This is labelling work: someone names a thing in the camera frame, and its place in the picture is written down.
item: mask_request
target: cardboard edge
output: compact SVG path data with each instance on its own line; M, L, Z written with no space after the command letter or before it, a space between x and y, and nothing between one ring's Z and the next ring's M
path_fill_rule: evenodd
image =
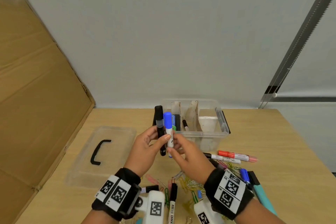
M75 139L75 137L77 136L79 130L82 128L84 122L86 121L87 116L91 113L92 109L95 107L94 103L91 103L90 107L88 108L88 110L86 111L86 113L84 114L82 120L80 121L80 123L77 125L76 129L74 130L74 132L71 134L71 137L69 138L69 140L66 142L65 147L63 148L63 150L61 150L61 152L58 154L58 156L56 157L55 161L52 163L52 165L49 167L48 171L46 172L46 174L44 175L44 177L41 179L38 187L36 187L36 190L41 190L42 187L44 186L44 184L47 182L47 180L53 175L54 171L56 170L57 166L59 165L59 163L61 162L63 156L65 155L68 147L70 146L70 144L73 142L73 140Z
M76 75L77 79L79 80L79 82L81 83L86 95L88 96L88 98L90 99L91 103L93 103L93 106L96 105L95 99L93 98L91 92L89 91L88 87L82 82L82 80L79 78L79 76L77 75L76 71L73 69L73 67L71 66L71 63L69 62L68 58L65 56L65 54L63 53L62 49L59 47L59 45L57 44L57 42L55 41L55 39L53 38L53 36L50 34L49 30L47 29L47 27L45 26L45 24L43 23L43 21L41 20L41 18L38 16L38 14L36 13L36 11L34 10L34 8L31 6L31 4L29 3L28 0L25 0L27 5L29 6L29 8L32 10L32 12L35 14L35 16L37 18L39 18L40 23L42 24L42 26L44 27L44 29L46 30L46 32L48 33L48 35L50 36L50 38L53 40L53 42L56 44L57 48L59 49L59 51L63 54L63 56L66 58L69 66L71 67L72 71L74 72L74 74Z
M23 212L27 209L28 205L31 203L31 201L34 199L34 197L36 196L36 194L38 193L37 189L34 189L34 193L32 194L32 196L30 197L30 199L26 202L26 204L24 205L24 207L21 209L21 211L18 213L18 215L15 217L14 221L12 222L12 224L15 224L18 219L20 218L20 216L23 214Z

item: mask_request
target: wooden table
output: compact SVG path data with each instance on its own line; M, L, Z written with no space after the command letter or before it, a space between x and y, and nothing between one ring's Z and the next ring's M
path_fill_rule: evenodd
M336 223L336 179L277 110L224 110L232 133L219 149L257 156L257 163L242 164L253 170L279 217L287 223ZM129 117L134 117L129 124ZM93 109L64 158L18 220L18 224L80 223L90 211L96 189L68 187L65 176L95 128L108 125L133 127L137 134L153 121L153 109ZM167 157L156 156L149 173L167 181L179 172ZM141 185L149 185L143 180ZM181 206L186 195L179 189L176 224L184 224ZM191 216L193 223L198 223Z

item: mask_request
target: hand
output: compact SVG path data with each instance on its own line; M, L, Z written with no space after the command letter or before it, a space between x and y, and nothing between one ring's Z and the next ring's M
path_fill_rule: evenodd
M164 135L153 145L148 145L150 141L157 138L158 132L156 126L152 126L138 135L124 167L135 172L139 177L143 176L153 165L157 152L170 139L170 135Z
M188 141L181 134L174 134L174 139L174 148L167 147L167 151L186 175L204 185L215 167L194 142Z

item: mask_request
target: person's right hand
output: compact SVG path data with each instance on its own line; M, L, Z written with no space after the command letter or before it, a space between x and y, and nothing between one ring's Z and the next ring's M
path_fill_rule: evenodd
M174 148L167 147L167 151L186 175L204 185L215 167L208 161L194 142L188 141L181 134L174 134L174 139L177 140L177 144Z

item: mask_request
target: transparent storage box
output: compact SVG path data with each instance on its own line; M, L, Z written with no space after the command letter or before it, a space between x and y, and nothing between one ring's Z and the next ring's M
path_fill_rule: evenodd
M70 168L65 184L99 189L126 162L136 135L134 128L98 127Z
M164 112L180 115L181 131L176 133L195 142L201 151L217 150L220 141L230 133L216 100L163 99L161 105ZM189 131L185 131L182 120L186 120Z

